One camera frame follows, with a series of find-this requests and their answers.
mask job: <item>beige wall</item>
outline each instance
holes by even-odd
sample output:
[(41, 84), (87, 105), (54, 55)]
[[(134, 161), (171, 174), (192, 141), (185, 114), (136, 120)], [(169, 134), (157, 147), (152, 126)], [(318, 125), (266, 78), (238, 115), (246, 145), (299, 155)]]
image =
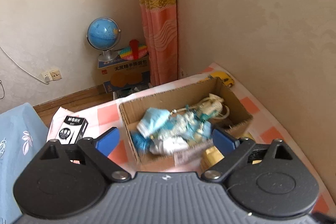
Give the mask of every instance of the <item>beige wall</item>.
[(99, 84), (95, 81), (99, 51), (88, 45), (85, 34), (90, 22), (100, 16), (113, 18), (122, 29), (118, 47), (133, 38), (144, 40), (138, 0), (0, 0), (4, 50), (33, 75), (58, 67), (63, 76), (43, 84), (0, 51), (0, 80), (6, 90), (0, 113), (24, 102), (36, 105)]
[(179, 65), (230, 71), (289, 131), (336, 200), (336, 1), (177, 0)]

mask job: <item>gray ribbed panel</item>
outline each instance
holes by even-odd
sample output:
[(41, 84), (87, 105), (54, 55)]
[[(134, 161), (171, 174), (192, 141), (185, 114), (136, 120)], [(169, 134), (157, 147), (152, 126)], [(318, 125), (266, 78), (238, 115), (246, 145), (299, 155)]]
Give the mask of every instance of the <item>gray ribbed panel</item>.
[(313, 224), (309, 216), (265, 220), (236, 206), (222, 186), (195, 173), (138, 173), (135, 180), (113, 184), (95, 207), (64, 220), (23, 216), (16, 224)]

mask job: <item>curtain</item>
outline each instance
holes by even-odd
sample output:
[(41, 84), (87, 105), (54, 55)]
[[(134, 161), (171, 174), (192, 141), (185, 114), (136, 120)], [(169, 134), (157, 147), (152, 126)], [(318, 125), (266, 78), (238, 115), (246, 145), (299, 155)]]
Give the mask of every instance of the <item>curtain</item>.
[(151, 83), (177, 80), (176, 0), (140, 0)]

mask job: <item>open cardboard box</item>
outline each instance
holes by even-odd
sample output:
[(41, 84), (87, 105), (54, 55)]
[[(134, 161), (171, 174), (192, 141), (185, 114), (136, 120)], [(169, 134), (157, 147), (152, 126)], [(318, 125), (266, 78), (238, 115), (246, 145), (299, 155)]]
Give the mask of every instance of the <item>open cardboard box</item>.
[(128, 142), (135, 163), (137, 164), (137, 170), (158, 172), (171, 168), (178, 164), (178, 158), (183, 159), (183, 153), (189, 150), (200, 150), (199, 152), (201, 152), (201, 150), (211, 145), (211, 141), (200, 143), (186, 151), (181, 151), (170, 156), (157, 156), (151, 153), (139, 155), (130, 135), (130, 131), (136, 130), (138, 122), (142, 119), (149, 107), (171, 111), (173, 109), (183, 108), (185, 105), (195, 105), (205, 97), (208, 97), (209, 93), (218, 95), (224, 99), (224, 104), (230, 109), (229, 119), (234, 124), (228, 132), (234, 137), (240, 137), (248, 128), (252, 116), (246, 111), (234, 93), (224, 85), (220, 78), (198, 82), (182, 88), (168, 90), (120, 104), (120, 113), (126, 128)]

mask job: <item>yellow toy car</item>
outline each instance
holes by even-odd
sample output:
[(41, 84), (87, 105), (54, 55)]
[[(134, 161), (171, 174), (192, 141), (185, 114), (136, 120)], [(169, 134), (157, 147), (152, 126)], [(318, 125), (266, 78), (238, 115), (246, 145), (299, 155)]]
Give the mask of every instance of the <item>yellow toy car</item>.
[(224, 71), (220, 71), (220, 70), (217, 70), (217, 71), (214, 71), (214, 72), (210, 73), (208, 75), (208, 77), (205, 78), (204, 80), (215, 78), (215, 77), (221, 78), (224, 82), (224, 85), (226, 85), (228, 88), (232, 87), (235, 84), (235, 81), (231, 78), (230, 75), (228, 75)]

